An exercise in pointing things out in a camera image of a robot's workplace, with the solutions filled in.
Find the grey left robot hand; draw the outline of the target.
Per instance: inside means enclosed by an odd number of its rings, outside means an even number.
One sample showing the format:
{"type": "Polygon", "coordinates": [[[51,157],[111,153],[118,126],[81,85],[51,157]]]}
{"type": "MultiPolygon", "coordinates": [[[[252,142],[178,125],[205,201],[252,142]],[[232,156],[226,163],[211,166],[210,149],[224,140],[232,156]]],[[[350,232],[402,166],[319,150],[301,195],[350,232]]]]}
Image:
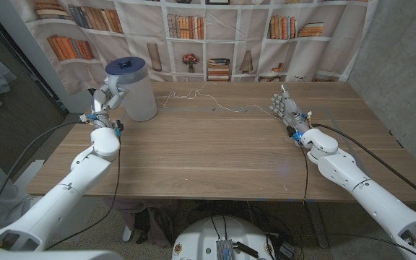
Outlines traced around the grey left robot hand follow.
{"type": "Polygon", "coordinates": [[[91,114],[92,125],[96,129],[123,129],[119,120],[110,120],[109,111],[117,109],[128,92],[128,90],[120,87],[110,90],[109,86],[106,84],[94,91],[92,96],[91,114]]]}

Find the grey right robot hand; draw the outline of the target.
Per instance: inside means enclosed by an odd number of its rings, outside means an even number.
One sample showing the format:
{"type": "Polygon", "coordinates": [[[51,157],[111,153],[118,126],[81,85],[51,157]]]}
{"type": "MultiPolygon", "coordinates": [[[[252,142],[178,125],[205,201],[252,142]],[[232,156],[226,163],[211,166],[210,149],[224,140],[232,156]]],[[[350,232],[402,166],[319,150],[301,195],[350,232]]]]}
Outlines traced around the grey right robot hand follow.
{"type": "Polygon", "coordinates": [[[310,117],[312,112],[302,112],[297,103],[290,97],[285,84],[281,84],[281,94],[274,94],[270,110],[276,113],[287,127],[289,137],[299,140],[302,135],[312,128],[310,117]]]}

